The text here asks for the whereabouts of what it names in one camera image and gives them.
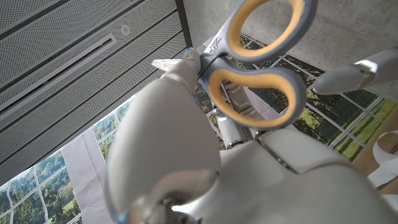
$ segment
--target yellow scissor handle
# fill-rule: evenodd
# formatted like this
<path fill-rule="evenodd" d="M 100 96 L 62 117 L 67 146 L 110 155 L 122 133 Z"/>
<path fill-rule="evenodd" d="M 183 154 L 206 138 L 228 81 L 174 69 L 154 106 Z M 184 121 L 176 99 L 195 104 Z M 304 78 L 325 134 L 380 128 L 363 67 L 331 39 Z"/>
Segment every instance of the yellow scissor handle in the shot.
<path fill-rule="evenodd" d="M 293 123 L 300 116 L 305 106 L 305 85 L 303 81 L 299 80 L 297 82 L 297 80 L 289 80 L 288 78 L 276 73 L 240 75 L 225 68 L 220 68 L 210 75 L 208 92 L 215 105 L 222 112 L 245 126 L 259 129 L 281 128 Z M 276 88 L 281 90 L 287 97 L 289 107 L 284 115 L 273 120 L 257 120 L 245 117 L 229 107 L 221 96 L 220 85 L 224 80 L 253 88 Z"/>
<path fill-rule="evenodd" d="M 289 0 L 293 15 L 284 33 L 273 43 L 257 50 L 243 48 L 240 42 L 240 31 L 244 21 L 255 8 L 268 0 L 246 0 L 231 15 L 228 23 L 227 39 L 229 51 L 239 61 L 248 62 L 277 57 L 293 47 L 310 27 L 316 13 L 317 0 Z"/>

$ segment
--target perforated ceiling panel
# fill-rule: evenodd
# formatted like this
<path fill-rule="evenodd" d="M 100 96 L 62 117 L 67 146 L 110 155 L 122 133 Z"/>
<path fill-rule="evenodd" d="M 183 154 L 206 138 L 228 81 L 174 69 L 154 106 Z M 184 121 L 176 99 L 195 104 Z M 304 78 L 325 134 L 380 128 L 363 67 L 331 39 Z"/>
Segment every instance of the perforated ceiling panel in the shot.
<path fill-rule="evenodd" d="M 0 185 L 159 77 L 153 59 L 185 48 L 174 0 L 68 1 L 1 39 Z"/>
<path fill-rule="evenodd" d="M 0 8 L 0 30 L 12 26 L 23 18 L 28 17 L 34 12 L 48 7 L 58 2 L 57 0 L 18 0 L 18 1 L 1 1 Z"/>

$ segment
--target white paper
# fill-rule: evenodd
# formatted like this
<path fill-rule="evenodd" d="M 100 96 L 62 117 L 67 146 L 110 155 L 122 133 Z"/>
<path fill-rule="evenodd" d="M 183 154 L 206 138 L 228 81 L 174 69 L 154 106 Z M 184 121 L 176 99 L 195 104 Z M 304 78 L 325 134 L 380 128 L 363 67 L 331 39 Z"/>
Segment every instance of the white paper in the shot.
<path fill-rule="evenodd" d="M 113 223 L 104 198 L 106 164 L 91 129 L 62 148 L 84 224 Z"/>
<path fill-rule="evenodd" d="M 398 134 L 398 131 L 391 131 L 388 133 Z M 368 179 L 375 187 L 390 182 L 398 175 L 398 152 L 390 154 L 384 151 L 378 143 L 379 139 L 388 133 L 381 134 L 373 145 L 373 156 L 380 167 L 369 174 Z"/>

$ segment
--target scissor handle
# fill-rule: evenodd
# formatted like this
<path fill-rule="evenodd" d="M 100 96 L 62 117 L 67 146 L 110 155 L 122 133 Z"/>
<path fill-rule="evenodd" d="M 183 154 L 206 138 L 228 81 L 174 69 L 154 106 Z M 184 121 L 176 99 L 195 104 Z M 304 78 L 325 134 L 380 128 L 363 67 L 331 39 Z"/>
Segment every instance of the scissor handle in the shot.
<path fill-rule="evenodd" d="M 261 4 L 268 0 L 245 0 L 232 15 L 228 18 L 221 32 L 218 33 L 219 39 L 227 35 L 227 46 L 225 51 L 236 60 L 245 63 L 259 63 L 275 58 L 286 53 L 292 48 L 308 31 L 317 10 L 318 0 L 289 0 L 293 9 L 290 24 L 282 35 L 273 43 L 257 50 L 243 48 L 240 42 L 240 31 L 244 21 L 250 13 Z"/>
<path fill-rule="evenodd" d="M 203 74 L 201 84 L 205 86 L 214 104 L 236 122 L 250 128 L 272 130 L 292 124 L 301 115 L 307 99 L 306 87 L 303 80 L 293 71 L 286 68 L 243 70 L 229 65 L 224 58 L 218 58 L 214 63 L 217 66 L 210 67 Z M 221 96 L 220 85 L 224 80 L 253 88 L 278 89 L 286 95 L 289 107 L 286 113 L 277 119 L 258 120 L 248 118 L 228 106 Z"/>

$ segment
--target concrete wall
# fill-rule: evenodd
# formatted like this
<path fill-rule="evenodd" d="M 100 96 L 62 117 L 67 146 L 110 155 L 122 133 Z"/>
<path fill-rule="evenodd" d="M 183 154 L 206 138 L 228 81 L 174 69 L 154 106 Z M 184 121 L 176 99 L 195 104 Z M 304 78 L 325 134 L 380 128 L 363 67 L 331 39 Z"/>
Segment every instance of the concrete wall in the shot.
<path fill-rule="evenodd" d="M 240 2 L 184 0 L 193 46 L 214 35 Z M 354 63 L 398 45 L 397 12 L 397 0 L 319 0 L 312 27 L 288 54 L 326 71 Z M 242 32 L 269 44 L 290 16 L 287 1 L 270 1 L 249 16 Z M 367 90 L 398 102 L 398 81 Z"/>

